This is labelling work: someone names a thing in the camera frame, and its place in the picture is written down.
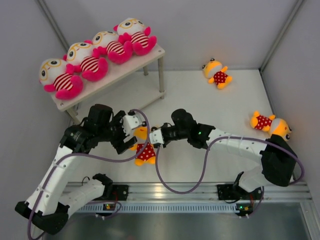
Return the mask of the pink panda plush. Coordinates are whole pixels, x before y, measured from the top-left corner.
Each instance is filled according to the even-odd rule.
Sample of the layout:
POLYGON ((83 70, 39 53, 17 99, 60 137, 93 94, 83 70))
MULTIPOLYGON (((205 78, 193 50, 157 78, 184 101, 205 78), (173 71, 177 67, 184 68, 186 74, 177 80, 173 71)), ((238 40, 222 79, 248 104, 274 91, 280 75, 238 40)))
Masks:
POLYGON ((92 39, 92 45, 114 64, 124 64, 133 55, 132 43, 125 41, 114 31, 100 31, 92 39))
POLYGON ((100 52, 88 42, 72 44, 63 59, 81 73, 83 79, 89 82, 102 80, 108 73, 109 64, 100 52))
POLYGON ((81 77, 75 74, 74 67, 60 58, 49 58, 41 63, 39 82, 43 89, 54 94, 58 100, 71 100, 83 90, 81 77))

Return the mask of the pink panda plush face-down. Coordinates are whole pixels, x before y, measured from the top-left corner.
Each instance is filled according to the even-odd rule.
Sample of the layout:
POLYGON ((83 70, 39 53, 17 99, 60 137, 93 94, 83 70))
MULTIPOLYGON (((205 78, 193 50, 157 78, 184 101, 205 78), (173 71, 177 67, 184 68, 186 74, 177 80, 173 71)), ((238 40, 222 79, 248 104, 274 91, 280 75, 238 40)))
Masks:
POLYGON ((113 30, 125 43, 131 43, 133 52, 138 56, 147 55, 157 44, 157 37, 151 35, 151 27, 137 18, 128 17, 115 25, 113 30))

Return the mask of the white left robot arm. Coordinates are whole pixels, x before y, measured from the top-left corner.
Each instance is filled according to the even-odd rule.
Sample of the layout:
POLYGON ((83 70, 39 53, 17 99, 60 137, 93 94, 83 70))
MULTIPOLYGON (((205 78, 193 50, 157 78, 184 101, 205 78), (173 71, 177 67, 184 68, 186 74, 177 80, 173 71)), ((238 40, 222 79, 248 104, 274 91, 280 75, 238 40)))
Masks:
POLYGON ((127 137, 143 123, 136 109, 114 114, 111 107, 95 104, 81 123, 65 130, 42 181, 27 200, 15 206, 15 211, 28 220, 29 239, 33 238, 31 226, 47 234, 57 234, 69 218, 89 202, 113 198, 113 181, 102 173, 69 194, 63 191, 83 160, 98 159, 90 154, 93 148, 107 142, 122 154, 137 142, 136 137, 127 137))

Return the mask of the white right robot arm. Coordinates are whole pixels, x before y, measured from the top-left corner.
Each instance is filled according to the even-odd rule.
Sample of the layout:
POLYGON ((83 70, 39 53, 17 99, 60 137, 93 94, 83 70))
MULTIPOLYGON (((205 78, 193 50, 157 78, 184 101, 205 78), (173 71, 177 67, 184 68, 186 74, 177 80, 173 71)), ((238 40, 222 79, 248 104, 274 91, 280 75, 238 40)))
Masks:
POLYGON ((166 122, 159 129, 158 140, 163 147, 173 141, 186 140, 194 148, 204 149, 206 156, 210 152, 226 152, 257 163, 253 169, 241 171, 234 180, 232 189, 237 199, 244 199, 265 186, 294 184, 291 179, 299 160, 282 136, 272 134, 263 139, 234 135, 196 122, 182 108, 175 110, 171 119, 173 124, 166 122))

